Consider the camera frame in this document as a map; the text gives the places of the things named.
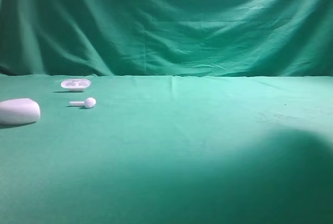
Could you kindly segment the white stemmed earbud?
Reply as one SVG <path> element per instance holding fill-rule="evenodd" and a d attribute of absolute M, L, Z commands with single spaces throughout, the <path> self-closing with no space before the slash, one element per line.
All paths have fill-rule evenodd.
<path fill-rule="evenodd" d="M 85 109 L 91 109 L 96 105 L 96 99 L 89 97 L 84 101 L 70 101 L 69 105 L 71 107 L 83 107 Z"/>

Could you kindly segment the white open earbud case tray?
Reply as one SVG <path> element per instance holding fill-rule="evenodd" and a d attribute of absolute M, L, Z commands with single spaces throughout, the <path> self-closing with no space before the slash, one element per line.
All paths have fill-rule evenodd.
<path fill-rule="evenodd" d="M 82 92 L 91 86 L 87 79 L 68 79 L 61 82 L 61 87 L 72 92 Z"/>

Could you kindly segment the green cloth backdrop and tablecover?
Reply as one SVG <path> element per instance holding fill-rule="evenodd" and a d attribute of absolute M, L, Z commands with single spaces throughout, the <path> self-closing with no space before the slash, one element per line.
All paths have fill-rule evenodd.
<path fill-rule="evenodd" d="M 1 0 L 15 98 L 1 223 L 332 223 L 332 0 Z"/>

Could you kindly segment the white earbud case lid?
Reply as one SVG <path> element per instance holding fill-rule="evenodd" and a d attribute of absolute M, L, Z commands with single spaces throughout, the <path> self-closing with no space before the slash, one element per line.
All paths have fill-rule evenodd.
<path fill-rule="evenodd" d="M 1 101 L 1 124 L 30 124 L 37 122 L 40 117 L 39 104 L 30 98 Z"/>

